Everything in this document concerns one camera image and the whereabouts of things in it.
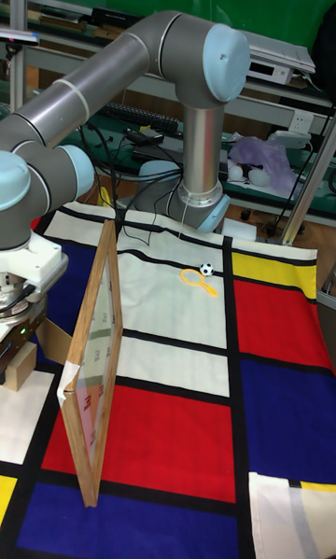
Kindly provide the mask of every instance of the magnifying glass handle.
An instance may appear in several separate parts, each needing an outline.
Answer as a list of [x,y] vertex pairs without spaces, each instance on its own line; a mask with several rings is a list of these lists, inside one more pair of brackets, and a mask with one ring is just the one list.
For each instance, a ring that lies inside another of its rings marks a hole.
[[218,294],[216,290],[213,287],[209,286],[207,283],[200,283],[200,286],[204,287],[211,296],[214,296],[215,298],[217,297]]

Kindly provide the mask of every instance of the purple plastic bag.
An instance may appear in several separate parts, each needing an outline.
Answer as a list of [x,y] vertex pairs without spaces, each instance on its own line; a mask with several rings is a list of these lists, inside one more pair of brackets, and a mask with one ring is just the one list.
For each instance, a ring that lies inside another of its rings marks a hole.
[[269,186],[279,196],[289,196],[296,175],[290,169],[286,148],[281,143],[255,137],[241,138],[233,145],[229,157],[236,164],[262,165],[270,176]]

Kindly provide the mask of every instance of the keyboard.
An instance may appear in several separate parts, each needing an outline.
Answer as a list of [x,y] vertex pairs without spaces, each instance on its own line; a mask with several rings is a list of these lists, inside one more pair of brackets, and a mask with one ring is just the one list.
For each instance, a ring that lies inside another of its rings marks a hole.
[[160,132],[174,133],[178,129],[178,119],[176,118],[169,118],[160,113],[136,109],[120,103],[107,103],[98,113],[109,118],[136,123],[140,126],[150,126],[152,130],[159,130]]

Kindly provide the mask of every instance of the wooden picture frame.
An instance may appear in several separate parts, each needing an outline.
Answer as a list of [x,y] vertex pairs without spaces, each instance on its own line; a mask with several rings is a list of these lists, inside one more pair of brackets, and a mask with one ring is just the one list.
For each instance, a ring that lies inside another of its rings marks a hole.
[[116,233],[106,221],[58,392],[85,507],[98,502],[121,335]]

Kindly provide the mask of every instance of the power strip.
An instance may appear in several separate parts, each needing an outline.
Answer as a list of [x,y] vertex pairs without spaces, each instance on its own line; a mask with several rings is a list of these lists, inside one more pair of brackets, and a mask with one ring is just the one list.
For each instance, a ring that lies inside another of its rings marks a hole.
[[276,140],[286,148],[304,148],[311,140],[309,133],[294,133],[285,130],[277,130],[272,133],[268,140]]

